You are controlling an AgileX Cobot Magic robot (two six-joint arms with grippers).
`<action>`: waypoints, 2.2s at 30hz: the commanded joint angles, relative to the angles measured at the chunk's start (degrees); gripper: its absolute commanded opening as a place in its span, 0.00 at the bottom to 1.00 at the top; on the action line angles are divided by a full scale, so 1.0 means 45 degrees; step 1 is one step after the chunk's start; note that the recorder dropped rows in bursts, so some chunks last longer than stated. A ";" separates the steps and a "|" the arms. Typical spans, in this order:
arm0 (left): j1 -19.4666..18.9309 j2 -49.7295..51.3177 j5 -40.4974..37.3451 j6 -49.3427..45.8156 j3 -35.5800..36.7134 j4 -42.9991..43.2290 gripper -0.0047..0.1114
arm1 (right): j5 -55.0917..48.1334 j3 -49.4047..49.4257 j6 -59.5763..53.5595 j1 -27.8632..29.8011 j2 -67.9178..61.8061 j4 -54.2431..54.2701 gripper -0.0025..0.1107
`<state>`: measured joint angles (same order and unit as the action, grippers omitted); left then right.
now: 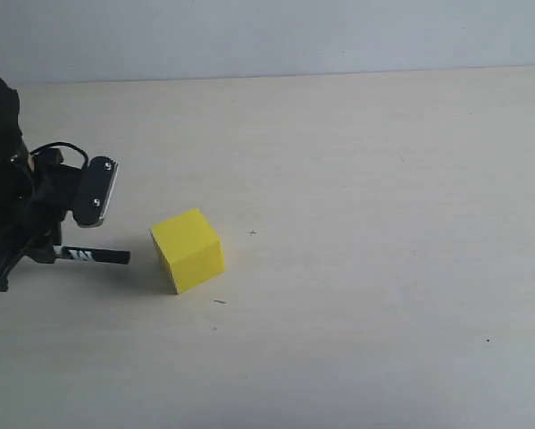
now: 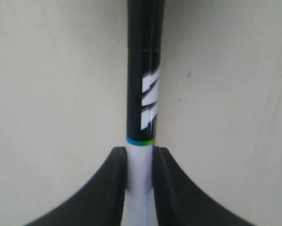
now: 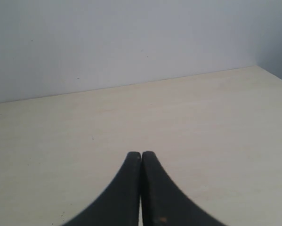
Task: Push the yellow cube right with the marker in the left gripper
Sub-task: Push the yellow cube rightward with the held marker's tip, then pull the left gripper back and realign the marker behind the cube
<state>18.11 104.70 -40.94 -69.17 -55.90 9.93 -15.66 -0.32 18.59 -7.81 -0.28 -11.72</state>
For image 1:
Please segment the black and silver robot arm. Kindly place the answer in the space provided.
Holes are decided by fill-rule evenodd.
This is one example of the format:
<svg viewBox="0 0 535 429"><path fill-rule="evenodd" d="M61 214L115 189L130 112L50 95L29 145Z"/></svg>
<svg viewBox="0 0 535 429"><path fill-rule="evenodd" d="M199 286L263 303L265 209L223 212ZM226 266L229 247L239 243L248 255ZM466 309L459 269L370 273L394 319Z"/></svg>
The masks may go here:
<svg viewBox="0 0 535 429"><path fill-rule="evenodd" d="M0 292L24 257L52 264L72 196L54 174L63 168L62 142L29 151L16 89L0 78Z"/></svg>

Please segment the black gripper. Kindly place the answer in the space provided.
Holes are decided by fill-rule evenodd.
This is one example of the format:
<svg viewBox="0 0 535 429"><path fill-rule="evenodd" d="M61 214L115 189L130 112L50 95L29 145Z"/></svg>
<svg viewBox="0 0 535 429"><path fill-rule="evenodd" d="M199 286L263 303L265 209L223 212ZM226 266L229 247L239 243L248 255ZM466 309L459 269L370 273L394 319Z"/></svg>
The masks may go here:
<svg viewBox="0 0 535 429"><path fill-rule="evenodd" d="M0 164L0 292L8 290L8 275L22 258L54 263L61 222L82 173L66 164L39 163L33 172L16 163Z"/></svg>

